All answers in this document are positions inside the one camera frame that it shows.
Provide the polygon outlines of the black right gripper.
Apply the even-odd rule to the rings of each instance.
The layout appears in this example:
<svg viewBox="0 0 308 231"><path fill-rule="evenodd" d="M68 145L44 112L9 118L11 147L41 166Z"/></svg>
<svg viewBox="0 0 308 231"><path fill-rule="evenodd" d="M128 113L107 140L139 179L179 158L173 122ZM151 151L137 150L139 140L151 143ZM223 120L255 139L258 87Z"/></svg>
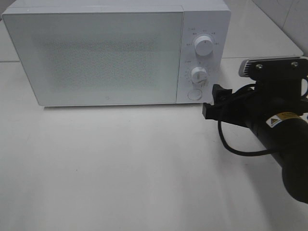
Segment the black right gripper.
<svg viewBox="0 0 308 231"><path fill-rule="evenodd" d="M254 88L237 92L228 105L228 122L257 131L275 128L283 122L300 120L308 111L307 92L302 93L301 80L257 81ZM212 103L203 103L205 119L218 120L232 96L232 89L219 84L212 88Z"/></svg>

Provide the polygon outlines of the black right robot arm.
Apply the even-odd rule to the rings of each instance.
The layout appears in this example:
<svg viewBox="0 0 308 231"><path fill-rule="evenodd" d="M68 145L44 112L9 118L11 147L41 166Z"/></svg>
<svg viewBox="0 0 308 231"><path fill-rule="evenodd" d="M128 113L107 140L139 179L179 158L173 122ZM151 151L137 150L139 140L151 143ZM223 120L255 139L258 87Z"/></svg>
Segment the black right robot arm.
<svg viewBox="0 0 308 231"><path fill-rule="evenodd" d="M308 102L296 89L284 93L278 85L266 87L255 83L236 92L215 84L213 104L204 103L205 119L218 123L222 145L229 152L245 157L272 155L282 168L282 181L296 200L308 202L308 123L301 118L308 111ZM261 151L240 151L231 147L222 130L222 123L248 128L265 147Z"/></svg>

